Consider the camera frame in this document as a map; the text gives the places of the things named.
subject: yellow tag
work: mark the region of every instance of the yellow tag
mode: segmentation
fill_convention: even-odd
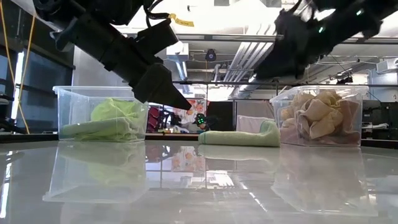
[[[174,13],[171,13],[169,15],[169,18],[173,19],[175,21],[175,23],[178,24],[178,25],[194,27],[192,21],[183,21],[183,20],[177,18],[177,16]]]

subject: glossy table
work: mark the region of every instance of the glossy table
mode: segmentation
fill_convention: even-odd
[[[398,151],[0,144],[0,223],[398,223]]]

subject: crumpled cloth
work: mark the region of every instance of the crumpled cloth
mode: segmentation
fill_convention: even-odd
[[[284,121],[281,140],[293,144],[347,144],[358,146],[361,134],[353,123],[360,107],[355,96],[342,99],[334,90],[317,96],[295,95],[290,106],[280,112]]]
[[[60,135],[76,141],[128,142],[144,138],[146,106],[108,98],[91,112],[91,121],[62,127]]]
[[[274,121],[264,121],[260,133],[239,131],[207,131],[199,135],[200,144],[226,146],[280,146],[280,133]]]

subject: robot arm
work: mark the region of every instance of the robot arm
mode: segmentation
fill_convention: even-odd
[[[257,80],[295,76],[302,79],[305,68],[328,55],[334,46],[362,32],[364,40],[380,32],[382,20],[398,10],[397,0],[305,0],[312,17],[303,21],[294,11],[282,10],[275,21],[277,35],[274,48],[254,70]],[[314,11],[335,9],[320,21]]]
[[[127,81],[141,102],[189,110],[190,103],[173,86],[171,72],[155,57],[178,39],[168,14],[150,12],[152,3],[153,0],[34,0],[37,14],[62,30],[51,33],[58,50],[72,45],[81,48]],[[112,26],[129,24],[141,6],[151,19],[165,20],[140,31],[135,39],[123,36]]]

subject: clear plastic bin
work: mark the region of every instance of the clear plastic bin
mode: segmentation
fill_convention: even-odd
[[[145,139],[148,104],[124,86],[55,86],[60,140],[132,142]]]
[[[298,86],[270,100],[282,143],[360,146],[367,86]]]
[[[147,189],[145,142],[60,141],[43,200],[133,203]]]

